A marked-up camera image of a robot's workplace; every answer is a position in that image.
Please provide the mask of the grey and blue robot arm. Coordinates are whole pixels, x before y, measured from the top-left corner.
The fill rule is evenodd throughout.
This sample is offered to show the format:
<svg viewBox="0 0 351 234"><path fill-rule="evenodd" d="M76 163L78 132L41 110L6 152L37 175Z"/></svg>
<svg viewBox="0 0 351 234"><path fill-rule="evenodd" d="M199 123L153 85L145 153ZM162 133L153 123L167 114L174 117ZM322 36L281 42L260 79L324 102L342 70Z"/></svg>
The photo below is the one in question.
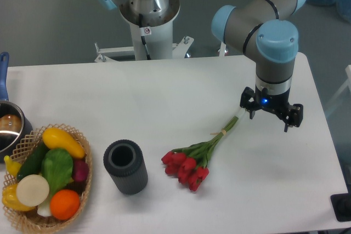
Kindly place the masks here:
<svg viewBox="0 0 351 234"><path fill-rule="evenodd" d="M179 0L98 0L106 9L119 9L129 23L137 60L170 59L173 20ZM254 116L258 110L276 115L286 127L299 127L303 106L288 101L298 31L287 18L306 0L253 0L243 8L225 5L214 15L213 35L256 64L256 86L245 88L240 106Z"/></svg>

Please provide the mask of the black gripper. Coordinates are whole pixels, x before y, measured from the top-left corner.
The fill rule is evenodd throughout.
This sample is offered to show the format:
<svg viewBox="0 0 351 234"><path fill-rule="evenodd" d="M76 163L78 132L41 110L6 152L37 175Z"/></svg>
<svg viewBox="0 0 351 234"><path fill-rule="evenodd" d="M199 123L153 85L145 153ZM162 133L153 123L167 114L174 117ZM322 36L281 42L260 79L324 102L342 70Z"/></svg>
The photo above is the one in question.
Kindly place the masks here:
<svg viewBox="0 0 351 234"><path fill-rule="evenodd" d="M249 112L250 119L254 118L258 110L274 114L284 122L284 132L287 132L289 127L300 127L303 120L303 105L291 105L288 102L289 95L290 89L282 94L271 95L267 88L259 90L255 87L253 90L246 87L241 94L240 107Z"/></svg>

